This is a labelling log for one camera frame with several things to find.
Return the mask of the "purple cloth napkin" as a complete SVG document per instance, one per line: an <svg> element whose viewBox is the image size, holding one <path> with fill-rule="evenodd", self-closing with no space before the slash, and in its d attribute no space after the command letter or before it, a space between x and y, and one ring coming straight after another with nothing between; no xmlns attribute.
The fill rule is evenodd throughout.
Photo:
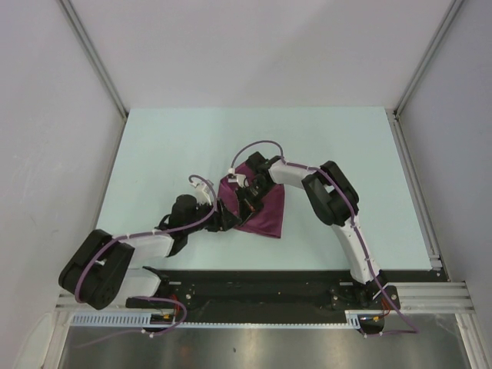
<svg viewBox="0 0 492 369"><path fill-rule="evenodd" d="M244 162L234 169L237 173L246 175L247 179L253 177L252 170L247 168ZM220 180L218 197L231 212L241 219L242 224L236 229L269 238L280 238L284 219L284 186L275 183L275 186L264 197L263 209L256 215L239 215L238 200L235 194L238 186L235 183L228 183L226 176Z"/></svg>

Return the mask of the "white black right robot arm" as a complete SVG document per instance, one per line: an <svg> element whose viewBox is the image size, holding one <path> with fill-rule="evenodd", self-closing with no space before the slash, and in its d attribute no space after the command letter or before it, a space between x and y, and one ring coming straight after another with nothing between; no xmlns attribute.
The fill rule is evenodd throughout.
<svg viewBox="0 0 492 369"><path fill-rule="evenodd" d="M304 190L317 218L331 227L349 262L357 287L355 301L363 308L373 308L382 299L385 282L381 269L365 244L358 219L359 197L344 173L333 161L310 167L285 161L281 156L266 159L255 152L245 162L253 172L248 180L234 168L228 179L238 183L238 217L245 224L264 208L264 198L275 186L288 185Z"/></svg>

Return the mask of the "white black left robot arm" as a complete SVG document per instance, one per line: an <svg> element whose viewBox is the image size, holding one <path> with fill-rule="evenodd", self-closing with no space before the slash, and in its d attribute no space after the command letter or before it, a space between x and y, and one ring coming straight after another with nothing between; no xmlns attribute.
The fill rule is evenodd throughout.
<svg viewBox="0 0 492 369"><path fill-rule="evenodd" d="M175 256L188 243L188 235L228 231L241 223L221 199L201 204L193 195L180 195L152 231L119 237L102 229L91 231L61 270L58 285L78 303L102 310L122 291L131 264Z"/></svg>

